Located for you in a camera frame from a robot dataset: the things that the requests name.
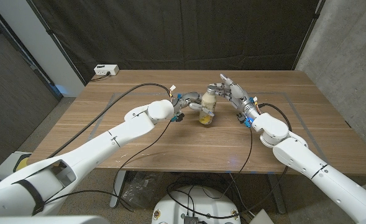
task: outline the power outlet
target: power outlet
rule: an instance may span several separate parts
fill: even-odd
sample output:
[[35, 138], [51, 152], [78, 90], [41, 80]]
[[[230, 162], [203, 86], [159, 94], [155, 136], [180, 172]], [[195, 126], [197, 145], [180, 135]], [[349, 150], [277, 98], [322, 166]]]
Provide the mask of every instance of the power outlet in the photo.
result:
[[118, 65], [97, 65], [94, 72], [96, 75], [107, 75], [108, 72], [110, 75], [116, 75], [119, 72], [119, 67]]

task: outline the black strap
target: black strap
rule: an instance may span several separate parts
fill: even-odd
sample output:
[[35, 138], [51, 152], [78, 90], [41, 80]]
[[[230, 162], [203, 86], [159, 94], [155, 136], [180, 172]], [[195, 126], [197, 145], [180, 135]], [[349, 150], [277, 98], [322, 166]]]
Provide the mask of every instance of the black strap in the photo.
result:
[[32, 198], [35, 200], [35, 208], [32, 212], [32, 215], [36, 215], [37, 213], [43, 211], [43, 206], [45, 205], [45, 202], [43, 201], [42, 196], [40, 196], [38, 190], [28, 180], [22, 179], [13, 184], [19, 184], [23, 186], [25, 189], [28, 190]]

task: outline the dark backdrop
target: dark backdrop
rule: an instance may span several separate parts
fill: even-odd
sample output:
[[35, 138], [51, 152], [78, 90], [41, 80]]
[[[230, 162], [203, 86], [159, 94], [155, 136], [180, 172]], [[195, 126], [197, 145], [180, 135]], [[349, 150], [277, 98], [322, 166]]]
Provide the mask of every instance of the dark backdrop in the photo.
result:
[[86, 82], [120, 69], [291, 70], [318, 0], [33, 0]]

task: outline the wooden table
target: wooden table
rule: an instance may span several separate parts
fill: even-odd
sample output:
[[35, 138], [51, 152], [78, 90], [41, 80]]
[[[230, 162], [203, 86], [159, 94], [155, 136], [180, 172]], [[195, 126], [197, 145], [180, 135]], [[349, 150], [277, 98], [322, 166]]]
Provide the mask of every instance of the wooden table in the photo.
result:
[[[257, 96], [259, 103], [272, 103], [279, 107], [289, 118], [293, 132], [302, 136], [321, 159], [345, 174], [366, 175], [366, 145], [307, 75], [300, 71], [121, 70], [115, 77], [88, 84], [30, 156], [29, 163], [45, 159], [89, 123], [112, 99], [135, 85], [154, 82], [167, 87], [175, 85], [174, 94], [189, 91], [204, 93], [209, 83], [221, 82], [221, 72], [247, 90], [250, 96]], [[167, 98], [165, 90], [159, 87], [136, 89], [116, 103], [62, 153], [122, 123], [131, 109]], [[264, 107], [262, 110], [283, 120], [272, 108]], [[231, 104], [218, 97], [216, 116], [208, 126], [199, 123], [198, 112], [189, 108], [183, 112], [186, 116], [182, 122], [171, 123], [158, 143], [129, 162], [124, 169], [239, 171], [249, 153], [250, 131], [238, 122]], [[124, 146], [99, 167], [119, 168], [130, 156], [154, 142], [167, 123], [158, 123], [153, 131]], [[250, 162], [242, 172], [281, 173], [284, 165], [275, 159], [271, 149], [260, 142], [258, 133], [254, 131], [253, 135]]]

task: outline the black cable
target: black cable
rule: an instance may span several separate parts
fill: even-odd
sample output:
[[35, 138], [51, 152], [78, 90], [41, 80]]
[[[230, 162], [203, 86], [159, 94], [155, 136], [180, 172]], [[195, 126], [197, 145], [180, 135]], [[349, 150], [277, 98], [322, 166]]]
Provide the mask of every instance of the black cable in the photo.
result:
[[47, 201], [45, 201], [45, 203], [40, 207], [40, 208], [42, 208], [42, 207], [44, 207], [46, 204], [48, 204], [48, 203], [50, 203], [50, 202], [53, 202], [53, 201], [55, 201], [55, 200], [58, 200], [58, 199], [60, 199], [60, 198], [63, 198], [63, 197], [67, 197], [67, 196], [70, 196], [70, 195], [74, 195], [74, 194], [80, 194], [80, 193], [84, 193], [84, 192], [98, 192], [98, 193], [103, 193], [103, 194], [108, 194], [108, 195], [112, 195], [112, 196], [114, 196], [114, 197], [117, 197], [119, 200], [121, 200], [123, 203], [122, 203], [122, 206], [124, 207], [124, 208], [126, 208], [128, 211], [130, 211], [130, 212], [134, 212], [134, 209], [123, 199], [123, 198], [121, 198], [120, 196], [118, 196], [118, 195], [115, 195], [115, 194], [112, 194], [112, 193], [109, 193], [109, 192], [106, 192], [106, 191], [103, 191], [103, 190], [79, 190], [79, 191], [76, 191], [76, 192], [72, 192], [72, 193], [68, 193], [68, 194], [65, 194], [65, 195], [61, 195], [61, 196], [59, 196], [59, 197], [56, 197], [56, 198], [53, 198], [53, 199], [48, 199]]
[[292, 131], [292, 126], [290, 125], [289, 119], [286, 117], [286, 115], [282, 112], [282, 110], [280, 110], [279, 108], [277, 108], [276, 106], [270, 104], [270, 103], [261, 103], [258, 105], [259, 108], [262, 108], [263, 106], [271, 106], [272, 108], [276, 109], [285, 119], [286, 124], [288, 125], [289, 131]]
[[119, 171], [121, 171], [121, 168], [124, 167], [131, 159], [133, 159], [133, 157], [137, 156], [138, 154], [140, 154], [142, 151], [148, 149], [149, 147], [153, 146], [155, 143], [157, 143], [157, 141], [162, 137], [162, 135], [165, 133], [166, 129], [168, 129], [169, 124], [171, 123], [171, 121], [169, 121], [168, 125], [166, 125], [165, 130], [163, 130], [162, 134], [159, 135], [159, 137], [157, 138], [157, 140], [155, 140], [151, 145], [147, 146], [145, 149], [140, 150], [138, 153], [134, 154], [132, 157], [130, 157], [125, 163], [123, 163], [123, 165], [121, 165], [121, 167], [117, 170], [115, 177], [114, 177], [114, 193], [116, 194], [116, 190], [115, 190], [115, 180], [116, 177], [118, 176]]
[[103, 76], [101, 76], [100, 78], [94, 78], [94, 79], [92, 79], [92, 80], [90, 80], [91, 82], [97, 82], [97, 81], [101, 81], [102, 79], [104, 79], [104, 78], [107, 78], [108, 76], [110, 76], [110, 72], [107, 72], [107, 74], [106, 75], [103, 75]]
[[239, 200], [240, 200], [241, 205], [242, 205], [242, 206], [244, 206], [244, 208], [245, 208], [245, 209], [247, 209], [247, 207], [246, 207], [246, 205], [245, 205], [245, 203], [244, 203], [244, 201], [243, 201], [242, 197], [240, 196], [240, 191], [239, 191], [239, 188], [238, 188], [237, 183], [236, 183], [236, 182], [235, 182], [235, 180], [234, 180], [234, 177], [233, 177], [231, 174], [230, 174], [230, 176], [231, 176], [232, 181], [234, 181], [234, 183], [235, 183], [235, 188], [237, 189], [238, 197], [239, 197]]
[[184, 191], [181, 191], [181, 190], [175, 190], [175, 191], [177, 191], [177, 192], [180, 192], [180, 193], [183, 193], [183, 194], [185, 194], [185, 195], [187, 195], [188, 196], [188, 202], [190, 202], [190, 199], [191, 199], [191, 201], [193, 202], [193, 210], [195, 210], [195, 206], [194, 206], [194, 200], [193, 200], [193, 198], [190, 196], [190, 193], [188, 192], [188, 193], [186, 193], [186, 192], [184, 192]]
[[188, 202], [187, 202], [187, 207], [189, 207], [189, 205], [190, 205], [190, 198], [191, 198], [191, 196], [190, 196], [190, 193], [191, 193], [191, 190], [194, 188], [194, 186], [195, 185], [193, 185], [191, 188], [190, 188], [190, 190], [188, 191]]
[[74, 135], [70, 140], [68, 140], [64, 145], [62, 145], [60, 148], [58, 148], [55, 152], [53, 152], [50, 156], [47, 157], [51, 158], [54, 157], [55, 155], [57, 155], [61, 150], [63, 150], [67, 145], [69, 145], [72, 141], [74, 141], [80, 134], [82, 134], [84, 131], [86, 131], [86, 129], [88, 129], [94, 122], [96, 122], [105, 112], [107, 112], [107, 110], [109, 108], [111, 108], [116, 102], [118, 102], [120, 99], [122, 99], [124, 96], [126, 96], [127, 94], [129, 94], [131, 91], [137, 89], [138, 87], [142, 87], [142, 86], [147, 86], [147, 85], [153, 85], [153, 86], [159, 86], [163, 89], [166, 90], [167, 94], [170, 95], [170, 91], [168, 88], [166, 88], [165, 86], [158, 84], [158, 83], [143, 83], [140, 85], [137, 85], [133, 88], [131, 88], [130, 90], [127, 90], [125, 93], [123, 93], [121, 96], [119, 96], [118, 98], [116, 98], [110, 105], [108, 105], [100, 114], [97, 115], [97, 117], [95, 117], [95, 119], [93, 119], [92, 121], [89, 122], [88, 125], [86, 125], [82, 130], [80, 130], [76, 135]]
[[232, 185], [232, 184], [237, 180], [237, 178], [238, 178], [238, 174], [240, 174], [240, 172], [244, 169], [244, 167], [245, 167], [245, 165], [246, 165], [247, 161], [249, 161], [249, 157], [250, 157], [250, 155], [251, 155], [251, 153], [252, 153], [252, 146], [253, 146], [253, 134], [252, 134], [252, 128], [249, 128], [249, 130], [250, 130], [250, 150], [249, 150], [249, 155], [247, 156], [247, 158], [246, 158], [246, 161], [245, 161], [244, 165], [242, 166], [242, 168], [240, 168], [240, 170], [239, 170], [239, 172], [237, 173], [236, 177], [234, 177], [234, 178], [232, 179], [231, 183], [228, 185], [227, 189], [224, 191], [224, 193], [223, 193], [220, 197], [211, 197], [211, 196], [209, 196], [209, 195], [205, 192], [205, 190], [203, 189], [203, 187], [202, 187], [203, 192], [204, 192], [204, 193], [205, 193], [209, 198], [213, 198], [213, 199], [220, 199], [220, 198], [222, 198], [222, 197], [226, 194], [226, 192], [228, 191], [228, 189], [231, 187], [231, 185]]
[[[258, 105], [258, 107], [259, 107], [259, 108], [261, 108], [261, 107], [263, 107], [263, 106], [271, 106], [272, 108], [276, 109], [276, 110], [277, 110], [277, 111], [278, 111], [278, 112], [283, 116], [283, 118], [285, 118], [285, 120], [286, 120], [286, 122], [287, 122], [287, 125], [288, 125], [288, 128], [289, 128], [289, 131], [292, 131], [292, 127], [291, 127], [291, 125], [290, 125], [290, 122], [289, 122], [288, 118], [286, 117], [286, 115], [285, 115], [285, 114], [284, 114], [284, 113], [283, 113], [279, 108], [277, 108], [277, 107], [276, 107], [276, 106], [274, 106], [274, 105], [271, 105], [270, 103], [262, 103], [262, 104], [259, 104], [259, 105]], [[250, 211], [250, 210], [253, 210], [255, 207], [259, 206], [259, 205], [260, 205], [260, 204], [262, 204], [266, 199], [268, 199], [268, 197], [269, 197], [269, 196], [271, 196], [271, 194], [274, 192], [274, 190], [277, 188], [277, 186], [279, 186], [280, 182], [282, 181], [282, 179], [283, 179], [283, 177], [285, 176], [285, 174], [286, 174], [286, 172], [287, 172], [287, 171], [288, 171], [288, 166], [285, 166], [285, 169], [283, 170], [282, 175], [281, 175], [281, 177], [279, 178], [278, 182], [277, 182], [277, 183], [274, 185], [274, 187], [269, 191], [269, 193], [268, 193], [266, 196], [264, 196], [264, 198], [263, 198], [263, 199], [261, 199], [261, 201], [259, 201], [257, 204], [253, 205], [252, 207], [250, 207], [250, 208], [248, 208], [248, 209], [244, 210], [243, 212], [237, 213], [237, 214], [235, 214], [235, 215], [229, 215], [229, 216], [226, 216], [226, 217], [215, 217], [215, 216], [212, 216], [212, 215], [203, 214], [203, 213], [196, 212], [196, 211], [194, 211], [194, 210], [192, 210], [192, 209], [190, 209], [190, 208], [188, 208], [188, 207], [184, 206], [183, 204], [181, 204], [180, 202], [178, 202], [176, 199], [174, 199], [174, 198], [172, 197], [172, 195], [170, 194], [170, 192], [169, 192], [169, 188], [170, 188], [170, 186], [171, 186], [171, 185], [173, 185], [174, 183], [172, 183], [172, 184], [168, 185], [168, 187], [166, 188], [166, 192], [167, 192], [167, 194], [169, 195], [169, 197], [170, 197], [172, 200], [174, 200], [178, 205], [180, 205], [180, 206], [182, 206], [183, 208], [188, 209], [189, 211], [191, 211], [191, 212], [193, 212], [193, 213], [196, 213], [196, 214], [198, 214], [198, 215], [202, 215], [202, 216], [204, 216], [204, 217], [208, 217], [208, 218], [215, 218], [215, 219], [226, 219], [226, 218], [232, 218], [232, 217], [242, 216], [242, 214], [243, 214], [243, 213], [248, 212], [248, 211]]]

